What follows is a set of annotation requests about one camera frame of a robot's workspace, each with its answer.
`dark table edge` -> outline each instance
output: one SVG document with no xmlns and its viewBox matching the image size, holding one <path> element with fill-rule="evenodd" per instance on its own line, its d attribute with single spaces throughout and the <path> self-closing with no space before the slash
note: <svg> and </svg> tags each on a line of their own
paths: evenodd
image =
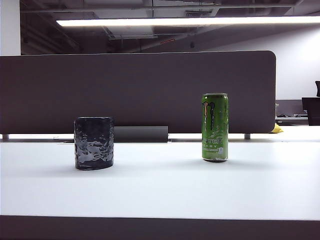
<svg viewBox="0 0 320 240">
<path fill-rule="evenodd" d="M 320 221 L 0 215 L 0 239 L 316 240 Z"/>
</svg>

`yellow object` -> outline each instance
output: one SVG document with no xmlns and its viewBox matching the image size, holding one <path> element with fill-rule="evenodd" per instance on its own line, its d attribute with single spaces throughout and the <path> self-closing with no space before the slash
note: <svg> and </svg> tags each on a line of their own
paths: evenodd
<svg viewBox="0 0 320 240">
<path fill-rule="evenodd" d="M 278 134 L 278 133 L 282 133 L 283 130 L 281 129 L 281 127 L 278 124 L 274 124 L 274 129 L 271 131 L 271 134 Z"/>
</svg>

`can lid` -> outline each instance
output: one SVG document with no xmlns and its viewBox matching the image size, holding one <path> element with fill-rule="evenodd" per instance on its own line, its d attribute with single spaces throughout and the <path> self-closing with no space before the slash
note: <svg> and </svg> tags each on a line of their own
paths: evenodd
<svg viewBox="0 0 320 240">
<path fill-rule="evenodd" d="M 227 93 L 223 93 L 223 92 L 214 92 L 214 93 L 205 93 L 203 95 L 217 95 L 217 96 L 227 96 Z"/>
</svg>

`desk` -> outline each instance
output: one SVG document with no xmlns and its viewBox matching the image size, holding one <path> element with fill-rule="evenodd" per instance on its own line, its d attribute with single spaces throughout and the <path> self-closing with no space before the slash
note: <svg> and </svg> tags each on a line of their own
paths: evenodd
<svg viewBox="0 0 320 240">
<path fill-rule="evenodd" d="M 230 139 L 224 163 L 202 160 L 200 142 L 118 143 L 114 166 L 95 171 L 75 169 L 73 144 L 2 142 L 1 215 L 309 220 L 319 228 L 320 127 L 284 130 Z"/>
<path fill-rule="evenodd" d="M 304 117 L 304 116 L 299 116 L 299 117 L 295 117 L 295 116 L 288 116 L 288 117 L 276 117 L 275 120 L 308 120 L 308 117 Z"/>
</svg>

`green can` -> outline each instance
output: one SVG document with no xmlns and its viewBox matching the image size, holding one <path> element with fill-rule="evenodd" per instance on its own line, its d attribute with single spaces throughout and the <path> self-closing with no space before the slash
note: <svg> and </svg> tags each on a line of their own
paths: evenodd
<svg viewBox="0 0 320 240">
<path fill-rule="evenodd" d="M 224 162 L 228 159 L 228 95 L 206 93 L 201 103 L 202 158 Z"/>
</svg>

